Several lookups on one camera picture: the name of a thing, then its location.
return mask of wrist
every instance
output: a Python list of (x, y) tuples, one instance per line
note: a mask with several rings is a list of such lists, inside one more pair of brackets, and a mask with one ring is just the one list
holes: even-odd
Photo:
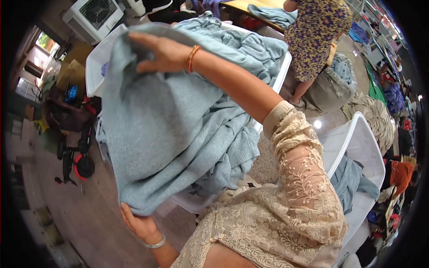
[(155, 245), (162, 241), (163, 236), (162, 234), (157, 230), (153, 234), (150, 234), (144, 238), (141, 238), (143, 242), (147, 245)]

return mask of hand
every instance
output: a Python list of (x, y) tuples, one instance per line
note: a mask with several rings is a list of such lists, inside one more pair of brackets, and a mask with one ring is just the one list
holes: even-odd
[(151, 34), (131, 32), (131, 40), (141, 43), (152, 49), (157, 56), (156, 60), (145, 60), (137, 65), (137, 72), (178, 72), (187, 68), (187, 59), (192, 48), (179, 44), (165, 37)]
[(153, 245), (161, 242), (162, 234), (158, 231), (154, 220), (151, 217), (136, 217), (131, 213), (130, 207), (121, 203), (122, 219), (138, 237), (148, 245)]

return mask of bracelet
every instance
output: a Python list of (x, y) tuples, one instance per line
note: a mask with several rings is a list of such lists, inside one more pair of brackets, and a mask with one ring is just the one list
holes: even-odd
[(148, 248), (159, 248), (159, 247), (162, 247), (165, 244), (165, 241), (167, 241), (167, 238), (165, 237), (165, 235), (162, 235), (162, 240), (158, 244), (148, 245), (145, 242), (143, 242), (143, 244), (145, 244), (145, 246), (148, 247)]
[(201, 48), (201, 46), (200, 46), (200, 45), (195, 45), (195, 46), (193, 46), (192, 51), (190, 52), (190, 54), (189, 54), (189, 56), (188, 56), (188, 59), (187, 59), (187, 66), (188, 66), (187, 71), (188, 71), (188, 72), (192, 72), (192, 60), (193, 60), (193, 57), (194, 57), (195, 53), (196, 53), (200, 48)]

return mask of gold bangle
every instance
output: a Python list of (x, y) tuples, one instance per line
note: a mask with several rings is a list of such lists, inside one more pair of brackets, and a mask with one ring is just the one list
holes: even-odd
[(200, 48), (201, 48), (201, 46), (200, 46), (200, 45), (195, 45), (195, 46), (193, 46), (192, 51), (190, 52), (190, 54), (189, 54), (189, 56), (188, 56), (188, 59), (187, 59), (187, 71), (188, 71), (189, 73), (190, 73), (190, 72), (192, 72), (192, 60), (193, 60), (193, 57), (194, 57), (195, 53), (196, 53)]

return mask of green fabric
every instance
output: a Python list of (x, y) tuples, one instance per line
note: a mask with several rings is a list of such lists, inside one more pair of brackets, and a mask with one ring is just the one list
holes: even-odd
[(373, 99), (381, 100), (384, 105), (387, 107), (386, 97), (383, 94), (383, 90), (380, 85), (372, 79), (372, 71), (370, 69), (369, 63), (366, 64), (366, 71), (370, 80), (369, 83), (369, 96)]

